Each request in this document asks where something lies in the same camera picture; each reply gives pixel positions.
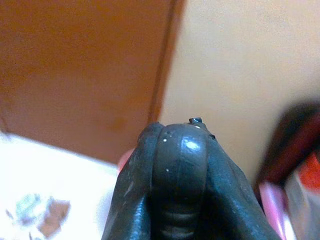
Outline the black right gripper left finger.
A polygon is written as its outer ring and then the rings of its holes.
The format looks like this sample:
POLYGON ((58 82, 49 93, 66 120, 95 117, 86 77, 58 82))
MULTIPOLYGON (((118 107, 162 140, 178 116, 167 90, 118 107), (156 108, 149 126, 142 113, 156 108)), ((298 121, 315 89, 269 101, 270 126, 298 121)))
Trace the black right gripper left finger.
POLYGON ((119 172, 101 240, 151 240, 149 196, 158 136, 163 125, 148 125, 119 172))

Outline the pink broom stick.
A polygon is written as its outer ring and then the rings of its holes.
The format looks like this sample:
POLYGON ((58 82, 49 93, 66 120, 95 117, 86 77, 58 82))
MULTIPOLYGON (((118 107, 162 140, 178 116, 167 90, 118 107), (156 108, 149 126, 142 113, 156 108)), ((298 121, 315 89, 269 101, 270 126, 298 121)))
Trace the pink broom stick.
MULTIPOLYGON (((120 171, 124 167, 125 163, 129 159, 130 155, 134 150, 130 150, 120 159, 120 171)), ((206 185, 207 185, 207 174, 208 174, 208 165, 207 165, 207 173, 206 173, 206 182, 205 182, 205 190, 201 204, 201 210, 199 214, 199 219, 197 222, 197 227, 195 230, 195 235, 193 240, 205 240, 205 193, 206 193, 206 185)), ((152 240, 152 201, 151 201, 151 193, 152 193, 152 181, 151 181, 151 189, 149 194, 149 204, 150 204, 150 218, 151 218, 151 240, 152 240)), ((260 205, 267 222, 272 227, 272 229, 277 233, 278 227, 282 227, 283 229, 290 228, 290 222, 288 215, 285 212, 285 207, 279 199, 275 197, 273 192, 267 194, 267 197, 263 200, 262 205, 260 205)))

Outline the red and black dustpan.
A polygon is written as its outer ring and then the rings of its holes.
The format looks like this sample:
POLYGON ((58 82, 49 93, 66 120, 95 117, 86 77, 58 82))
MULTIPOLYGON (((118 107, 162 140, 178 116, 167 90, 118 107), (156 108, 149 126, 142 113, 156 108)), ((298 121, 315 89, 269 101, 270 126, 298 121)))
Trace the red and black dustpan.
POLYGON ((291 172, 320 145, 320 100, 303 101, 287 108, 269 142, 254 183, 283 184, 291 172))

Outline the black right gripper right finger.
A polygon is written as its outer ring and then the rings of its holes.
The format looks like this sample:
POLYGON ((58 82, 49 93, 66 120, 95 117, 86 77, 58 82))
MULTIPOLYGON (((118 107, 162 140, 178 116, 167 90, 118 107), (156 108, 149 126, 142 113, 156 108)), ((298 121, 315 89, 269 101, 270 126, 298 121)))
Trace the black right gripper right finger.
POLYGON ((242 170, 212 137, 208 142, 204 240, 281 240, 242 170))

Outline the scraps of paper litter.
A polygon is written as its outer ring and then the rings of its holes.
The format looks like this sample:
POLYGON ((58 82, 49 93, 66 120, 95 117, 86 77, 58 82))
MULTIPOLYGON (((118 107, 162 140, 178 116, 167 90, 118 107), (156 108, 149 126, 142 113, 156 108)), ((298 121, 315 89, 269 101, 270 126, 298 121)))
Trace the scraps of paper litter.
POLYGON ((61 231, 68 200, 29 193, 0 208, 0 240, 51 240, 61 231))

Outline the brown wooden door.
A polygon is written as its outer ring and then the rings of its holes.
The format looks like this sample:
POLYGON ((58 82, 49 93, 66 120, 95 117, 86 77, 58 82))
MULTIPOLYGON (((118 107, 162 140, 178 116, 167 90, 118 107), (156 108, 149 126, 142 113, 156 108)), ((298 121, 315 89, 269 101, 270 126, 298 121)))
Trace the brown wooden door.
POLYGON ((0 131, 117 163, 158 120, 187 0, 0 0, 0 131))

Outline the dark grey round handle end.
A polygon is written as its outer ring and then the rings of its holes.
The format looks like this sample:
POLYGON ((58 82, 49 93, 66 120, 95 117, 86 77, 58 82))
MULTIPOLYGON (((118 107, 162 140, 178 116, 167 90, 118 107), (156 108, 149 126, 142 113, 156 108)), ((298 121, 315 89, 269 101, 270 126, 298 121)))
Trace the dark grey round handle end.
POLYGON ((199 117, 161 130, 152 166, 152 240, 194 240, 206 187, 209 136, 199 117))

